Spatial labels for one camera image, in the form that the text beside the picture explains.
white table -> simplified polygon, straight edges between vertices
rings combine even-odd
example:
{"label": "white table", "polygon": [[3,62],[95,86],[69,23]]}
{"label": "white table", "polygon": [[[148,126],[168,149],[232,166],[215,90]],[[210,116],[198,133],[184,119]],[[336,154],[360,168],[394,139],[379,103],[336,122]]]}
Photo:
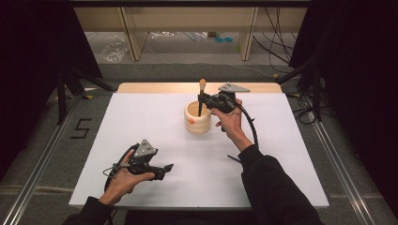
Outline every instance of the white table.
{"label": "white table", "polygon": [[[159,149],[151,166],[174,168],[162,181],[144,182],[116,205],[143,209],[250,208],[241,182],[238,150],[218,127],[203,135],[190,134],[183,110],[197,94],[116,93],[112,96],[90,155],[69,204],[83,206],[88,196],[103,193],[102,171],[117,162],[133,144],[147,139]],[[255,118],[260,150],[276,157],[315,207],[329,203],[315,173],[284,94],[237,94]],[[253,139],[245,117],[246,135]]]}

black jacket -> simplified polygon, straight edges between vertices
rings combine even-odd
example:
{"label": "black jacket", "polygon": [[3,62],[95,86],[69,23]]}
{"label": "black jacket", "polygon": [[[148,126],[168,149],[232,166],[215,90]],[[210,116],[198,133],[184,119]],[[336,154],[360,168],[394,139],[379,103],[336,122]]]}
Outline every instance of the black jacket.
{"label": "black jacket", "polygon": [[[240,153],[239,158],[243,166],[243,185],[258,224],[323,224],[314,207],[275,157],[264,156],[253,144]],[[63,224],[104,224],[112,210],[112,207],[88,197],[80,214],[69,216]]]}

